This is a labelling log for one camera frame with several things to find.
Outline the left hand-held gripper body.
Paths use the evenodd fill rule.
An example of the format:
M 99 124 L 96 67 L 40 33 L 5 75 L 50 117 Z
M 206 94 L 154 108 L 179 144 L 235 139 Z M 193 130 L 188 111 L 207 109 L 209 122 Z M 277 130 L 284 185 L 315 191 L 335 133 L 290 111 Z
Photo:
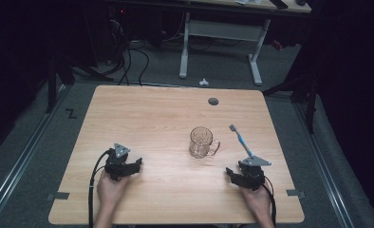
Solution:
M 130 149 L 115 143 L 113 148 L 108 150 L 108 158 L 104 170 L 110 175 L 110 179 L 117 181 L 119 178 L 130 176 L 131 168 L 126 163 Z

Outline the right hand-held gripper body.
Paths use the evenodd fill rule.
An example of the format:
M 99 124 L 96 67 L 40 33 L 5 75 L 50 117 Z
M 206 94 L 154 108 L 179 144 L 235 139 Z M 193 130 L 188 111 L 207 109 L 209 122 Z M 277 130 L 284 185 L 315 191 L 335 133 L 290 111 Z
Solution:
M 241 185 L 252 190 L 258 189 L 265 183 L 262 167 L 266 165 L 271 165 L 271 163 L 256 156 L 250 156 L 239 161 L 238 166 L 242 175 Z

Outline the blue toothbrush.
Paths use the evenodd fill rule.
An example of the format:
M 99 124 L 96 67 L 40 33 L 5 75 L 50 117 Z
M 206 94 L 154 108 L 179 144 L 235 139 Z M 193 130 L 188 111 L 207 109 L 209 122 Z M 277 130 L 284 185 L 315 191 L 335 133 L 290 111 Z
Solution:
M 230 126 L 230 129 L 236 134 L 236 137 L 238 138 L 239 142 L 241 143 L 241 145 L 243 146 L 243 148 L 246 150 L 247 154 L 252 157 L 253 156 L 253 153 L 252 151 L 250 150 L 250 148 L 246 145 L 243 137 L 241 136 L 241 134 L 238 132 L 238 130 L 236 129 L 236 127 L 231 124 Z

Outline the clear glass mug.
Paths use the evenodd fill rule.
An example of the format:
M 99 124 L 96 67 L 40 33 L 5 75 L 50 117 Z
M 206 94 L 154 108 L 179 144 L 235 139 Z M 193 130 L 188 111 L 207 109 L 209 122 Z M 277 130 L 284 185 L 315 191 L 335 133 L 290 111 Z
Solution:
M 213 156 L 220 147 L 220 141 L 214 138 L 212 131 L 199 126 L 190 133 L 189 152 L 196 159 Z

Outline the person's right hand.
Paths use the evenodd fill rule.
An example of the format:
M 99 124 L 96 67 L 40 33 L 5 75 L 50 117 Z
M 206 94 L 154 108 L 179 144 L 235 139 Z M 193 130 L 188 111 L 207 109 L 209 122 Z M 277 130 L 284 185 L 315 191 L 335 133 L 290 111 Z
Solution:
M 264 186 L 252 190 L 245 187 L 239 188 L 248 205 L 249 210 L 255 215 L 268 214 L 271 210 L 271 199 L 267 188 Z

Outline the person's left hand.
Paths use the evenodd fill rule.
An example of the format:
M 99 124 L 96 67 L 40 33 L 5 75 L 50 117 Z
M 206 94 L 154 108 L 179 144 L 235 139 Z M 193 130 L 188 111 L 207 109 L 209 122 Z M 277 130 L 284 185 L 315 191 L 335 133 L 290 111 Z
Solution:
M 101 207 L 114 210 L 120 202 L 129 180 L 129 176 L 112 180 L 109 174 L 102 171 L 97 190 Z

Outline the grey tape piece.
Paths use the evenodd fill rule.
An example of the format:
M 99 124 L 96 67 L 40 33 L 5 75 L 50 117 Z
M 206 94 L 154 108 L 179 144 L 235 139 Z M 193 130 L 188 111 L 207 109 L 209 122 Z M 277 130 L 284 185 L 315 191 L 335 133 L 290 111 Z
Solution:
M 67 200 L 68 197 L 67 192 L 54 192 L 47 195 L 47 200 Z
M 289 197 L 297 197 L 298 199 L 304 199 L 306 197 L 306 194 L 304 191 L 300 191 L 297 189 L 288 189 L 287 195 Z

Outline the black metal stand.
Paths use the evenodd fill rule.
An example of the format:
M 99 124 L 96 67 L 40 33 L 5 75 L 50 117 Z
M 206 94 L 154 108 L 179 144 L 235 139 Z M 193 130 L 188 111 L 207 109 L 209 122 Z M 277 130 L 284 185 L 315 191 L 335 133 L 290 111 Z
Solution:
M 81 62 L 76 61 L 64 54 L 52 54 L 48 61 L 48 94 L 47 94 L 47 113 L 51 113 L 53 108 L 58 103 L 58 90 L 56 76 L 59 76 L 62 83 L 66 86 L 72 86 L 75 83 L 72 68 L 76 67 L 85 72 L 89 76 L 103 81 L 112 81 L 108 75 L 113 73 L 113 70 L 106 72 L 98 72 L 95 69 L 83 65 Z
M 291 91 L 290 100 L 294 104 L 306 104 L 305 123 L 308 131 L 314 133 L 313 120 L 317 93 L 318 73 L 314 66 L 294 64 L 285 81 L 263 91 L 264 96 L 270 96 L 278 91 Z

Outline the dark object on desk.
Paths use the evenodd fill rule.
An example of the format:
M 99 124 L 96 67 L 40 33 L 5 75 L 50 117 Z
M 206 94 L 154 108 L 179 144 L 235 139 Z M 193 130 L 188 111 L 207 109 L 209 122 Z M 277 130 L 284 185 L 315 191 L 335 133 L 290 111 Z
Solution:
M 270 0 L 279 10 L 286 10 L 289 6 L 282 0 Z

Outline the aluminium floor rail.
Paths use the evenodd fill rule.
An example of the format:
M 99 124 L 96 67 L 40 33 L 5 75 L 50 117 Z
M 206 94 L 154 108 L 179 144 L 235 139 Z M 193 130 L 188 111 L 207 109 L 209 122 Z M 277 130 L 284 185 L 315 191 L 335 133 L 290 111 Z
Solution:
M 52 109 L 45 106 L 48 90 L 43 89 L 39 97 L 15 122 L 14 128 L 0 146 L 0 214 L 11 194 L 26 172 L 40 141 L 47 133 L 52 118 L 61 105 L 71 85 L 60 85 Z
M 328 169 L 326 160 L 322 154 L 322 150 L 316 141 L 314 134 L 309 131 L 303 107 L 300 104 L 293 104 L 292 106 L 309 140 L 311 152 L 315 159 L 315 167 L 318 170 L 321 181 L 327 192 L 328 200 L 334 210 L 341 228 L 355 228 L 352 218 L 347 211 L 342 194 L 336 185 L 335 179 L 332 177 L 331 172 Z

